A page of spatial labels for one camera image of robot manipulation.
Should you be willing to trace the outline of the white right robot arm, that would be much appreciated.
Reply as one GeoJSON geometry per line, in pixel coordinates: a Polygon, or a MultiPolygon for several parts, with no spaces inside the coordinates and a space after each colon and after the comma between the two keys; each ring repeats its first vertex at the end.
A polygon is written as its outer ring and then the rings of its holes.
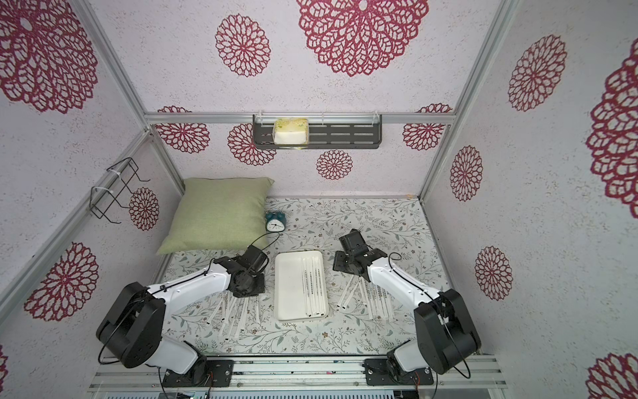
{"type": "Polygon", "coordinates": [[[339,241],[342,249],[335,255],[335,271],[385,290],[413,313],[415,338],[387,354],[386,370],[394,381],[425,368],[445,374],[481,349],[478,330],[459,292],[418,281],[390,254],[370,247],[357,229],[339,241]]]}

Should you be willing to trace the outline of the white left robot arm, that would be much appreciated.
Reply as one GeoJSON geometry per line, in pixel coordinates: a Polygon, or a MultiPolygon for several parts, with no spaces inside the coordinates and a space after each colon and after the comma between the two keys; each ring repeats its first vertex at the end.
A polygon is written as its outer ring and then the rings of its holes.
{"type": "Polygon", "coordinates": [[[127,284],[96,338],[126,368],[157,367],[201,383],[207,357],[194,345],[166,335],[164,320],[213,294],[230,292],[236,299],[263,294],[267,265],[267,254],[250,245],[243,254],[213,259],[200,271],[174,281],[127,284]]]}

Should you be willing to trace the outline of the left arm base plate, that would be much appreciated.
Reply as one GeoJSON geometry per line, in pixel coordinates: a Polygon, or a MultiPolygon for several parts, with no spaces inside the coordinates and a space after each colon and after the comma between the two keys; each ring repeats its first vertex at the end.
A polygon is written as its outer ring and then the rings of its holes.
{"type": "Polygon", "coordinates": [[[198,361],[186,374],[168,370],[162,385],[169,388],[229,387],[234,371],[232,360],[198,361]]]}

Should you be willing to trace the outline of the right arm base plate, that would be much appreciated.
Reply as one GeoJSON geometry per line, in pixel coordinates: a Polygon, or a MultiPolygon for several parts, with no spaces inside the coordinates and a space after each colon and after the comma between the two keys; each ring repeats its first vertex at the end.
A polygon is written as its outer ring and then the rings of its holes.
{"type": "Polygon", "coordinates": [[[368,386],[433,386],[435,378],[428,367],[406,372],[397,362],[386,358],[367,358],[363,362],[368,386]]]}

